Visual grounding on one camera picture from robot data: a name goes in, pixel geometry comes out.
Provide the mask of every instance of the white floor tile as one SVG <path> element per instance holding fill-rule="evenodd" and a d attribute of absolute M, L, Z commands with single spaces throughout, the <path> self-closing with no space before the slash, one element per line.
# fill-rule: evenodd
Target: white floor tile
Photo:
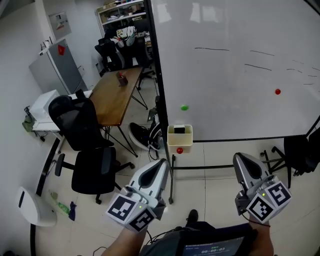
<path fill-rule="evenodd" d="M 237 179 L 214 179 L 205 181 L 205 221 L 215 228 L 246 223 L 238 215 L 235 197 L 241 190 Z"/>
<path fill-rule="evenodd" d="M 274 138 L 274 139 L 261 139 L 256 140 L 256 145 L 258 152 L 263 152 L 266 150 L 269 159 L 278 159 L 280 156 L 277 153 L 272 153 L 271 149 L 276 146 L 278 149 L 280 149 L 282 152 L 284 152 L 284 139 L 283 138 Z"/>
<path fill-rule="evenodd" d="M 204 180 L 175 180 L 173 187 L 173 204 L 169 204 L 170 178 L 167 180 L 166 188 L 162 198 L 166 203 L 166 209 L 161 221 L 154 220 L 148 230 L 154 237 L 160 233 L 185 227 L 189 212 L 196 209 L 199 221 L 205 219 L 205 181 Z"/>
<path fill-rule="evenodd" d="M 62 173 L 70 172 L 71 175 L 73 173 L 72 170 L 62 168 Z M 55 176 L 54 170 L 51 171 L 49 176 L 47 177 L 43 190 L 42 190 L 42 198 L 48 202 L 52 207 L 59 213 L 62 213 L 62 210 L 58 207 L 56 202 L 52 199 L 50 192 L 56 192 L 58 194 L 57 202 L 66 205 L 70 209 L 70 203 L 74 202 L 77 204 L 78 192 L 75 192 L 71 188 L 71 177 L 68 175 L 62 175 L 58 177 Z M 69 182 L 63 181 L 63 178 L 69 179 Z"/>
<path fill-rule="evenodd" d="M 129 184 L 130 179 L 130 176 L 116 175 L 115 182 L 120 187 L 123 187 Z M 95 195 L 79 194 L 75 211 L 75 222 L 102 234 L 114 238 L 118 237 L 122 227 L 105 215 L 105 211 L 114 193 L 118 192 L 118 189 L 115 188 L 111 193 L 102 194 L 100 196 L 100 200 L 102 201 L 100 205 L 96 204 Z"/>
<path fill-rule="evenodd" d="M 71 240 L 65 248 L 68 256 L 93 255 L 93 252 L 100 247 L 108 248 L 116 239 L 96 232 L 88 227 L 74 222 L 71 229 Z M 94 256 L 101 256 L 105 248 L 100 248 Z"/>
<path fill-rule="evenodd" d="M 57 223 L 52 227 L 36 227 L 35 245 L 38 256 L 61 256 L 71 239 L 72 220 L 57 214 Z"/>
<path fill-rule="evenodd" d="M 318 207 L 290 226 L 272 233 L 274 253 L 279 256 L 315 255 L 319 249 L 319 216 Z"/>
<path fill-rule="evenodd" d="M 135 165 L 135 169 L 131 169 L 130 167 L 127 167 L 119 172 L 119 174 L 122 175 L 129 175 L 132 176 L 135 171 L 138 169 L 139 166 L 139 158 L 141 154 L 141 148 L 136 146 L 129 138 L 128 135 L 128 125 L 121 125 L 121 129 L 123 133 L 125 134 L 127 140 L 129 141 L 130 145 L 134 149 L 135 153 L 138 155 L 138 157 L 135 157 L 132 153 L 130 153 L 128 150 L 126 150 L 123 146 L 121 146 L 118 142 L 116 142 L 113 138 L 109 138 L 110 141 L 114 142 L 114 148 L 116 150 L 116 159 L 123 165 L 125 163 L 131 162 Z M 121 142 L 124 146 L 126 146 L 128 149 L 130 147 L 128 146 L 126 140 L 122 136 L 121 132 L 117 127 L 112 127 L 110 134 L 115 137 L 119 142 Z"/>
<path fill-rule="evenodd" d="M 141 83 L 141 90 L 139 92 L 142 95 L 148 110 L 132 98 L 123 118 L 123 125 L 128 125 L 130 123 L 146 125 L 150 123 L 148 122 L 149 110 L 156 106 L 155 99 L 157 96 L 154 81 L 151 79 L 144 79 Z M 133 91 L 132 95 L 143 103 L 141 96 L 136 89 Z"/>
<path fill-rule="evenodd" d="M 287 184 L 287 169 L 276 173 L 278 178 Z M 290 203 L 271 221 L 271 232 L 277 232 L 292 225 L 303 216 L 320 206 L 320 166 L 312 173 L 292 177 L 292 199 Z"/>
<path fill-rule="evenodd" d="M 205 165 L 203 143 L 193 143 L 190 153 L 186 153 L 186 154 L 175 153 L 174 155 L 175 155 L 175 162 L 174 162 L 175 167 L 193 167 L 193 166 Z M 204 169 L 174 170 L 174 177 L 177 180 L 204 180 L 205 170 Z"/>
<path fill-rule="evenodd" d="M 257 142 L 250 141 L 228 141 L 228 142 L 205 142 L 204 163 L 206 166 L 232 165 L 234 154 L 237 152 L 246 153 L 260 158 Z M 235 178 L 234 168 L 205 169 L 206 179 L 227 179 Z"/>

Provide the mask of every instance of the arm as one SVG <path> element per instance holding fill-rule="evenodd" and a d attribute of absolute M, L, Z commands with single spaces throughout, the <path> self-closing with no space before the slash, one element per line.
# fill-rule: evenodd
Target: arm
<path fill-rule="evenodd" d="M 253 222 L 259 222 L 256 218 L 250 215 L 250 220 Z M 258 235 L 252 244 L 250 256 L 273 256 L 274 247 L 270 238 L 270 227 L 262 226 L 253 222 L 249 222 L 250 226 L 258 231 Z"/>
<path fill-rule="evenodd" d="M 145 240 L 147 228 L 136 234 L 124 228 L 113 244 L 102 256 L 138 256 Z"/>

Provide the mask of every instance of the cloth on floor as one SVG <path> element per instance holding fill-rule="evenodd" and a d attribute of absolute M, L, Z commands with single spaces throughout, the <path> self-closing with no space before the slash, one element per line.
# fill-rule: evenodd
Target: cloth on floor
<path fill-rule="evenodd" d="M 72 221 L 75 221 L 76 219 L 76 205 L 74 202 L 70 203 L 69 219 Z"/>

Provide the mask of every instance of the green ball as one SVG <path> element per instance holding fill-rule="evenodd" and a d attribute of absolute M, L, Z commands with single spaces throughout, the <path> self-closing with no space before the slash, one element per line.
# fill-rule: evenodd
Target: green ball
<path fill-rule="evenodd" d="M 180 109 L 182 111 L 187 111 L 189 109 L 189 106 L 188 105 L 181 105 Z"/>

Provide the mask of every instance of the mesh office chair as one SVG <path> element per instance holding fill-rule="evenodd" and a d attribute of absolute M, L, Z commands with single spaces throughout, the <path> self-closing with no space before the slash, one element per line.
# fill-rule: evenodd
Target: mesh office chair
<path fill-rule="evenodd" d="M 143 67 L 143 70 L 149 68 L 151 69 L 151 64 L 153 62 L 152 59 L 149 59 L 149 55 L 147 52 L 147 48 L 146 48 L 146 43 L 145 43 L 145 38 L 144 37 L 139 37 L 135 39 L 135 47 L 136 47 L 136 61 L 138 62 L 140 67 Z M 148 78 L 148 79 L 153 79 L 152 76 L 150 76 L 149 74 L 155 75 L 156 72 L 154 72 L 153 70 L 150 71 L 146 71 L 143 72 L 140 75 L 140 79 L 139 79 L 139 84 L 138 84 L 138 90 L 141 89 L 141 82 L 143 79 Z"/>
<path fill-rule="evenodd" d="M 115 42 L 110 39 L 99 39 L 99 45 L 96 45 L 95 50 L 101 55 L 103 67 L 106 71 L 116 71 L 122 69 L 122 62 L 119 58 L 115 46 Z"/>
<path fill-rule="evenodd" d="M 104 139 L 99 128 L 95 106 L 88 98 L 71 99 L 63 95 L 49 105 L 49 115 L 59 127 L 77 154 L 75 165 L 64 162 L 60 154 L 55 175 L 60 176 L 62 167 L 73 170 L 71 187 L 82 194 L 97 195 L 95 202 L 101 204 L 100 194 L 112 192 L 116 184 L 116 172 L 135 165 L 131 162 L 120 165 L 116 160 L 114 144 Z"/>
<path fill-rule="evenodd" d="M 313 132 L 309 139 L 306 135 L 298 135 L 284 138 L 284 153 L 274 146 L 271 152 L 277 152 L 281 156 L 272 168 L 268 163 L 269 172 L 272 174 L 284 167 L 287 168 L 288 188 L 291 187 L 291 169 L 295 169 L 293 176 L 314 172 L 320 162 L 320 129 Z M 266 151 L 261 153 L 268 158 Z"/>

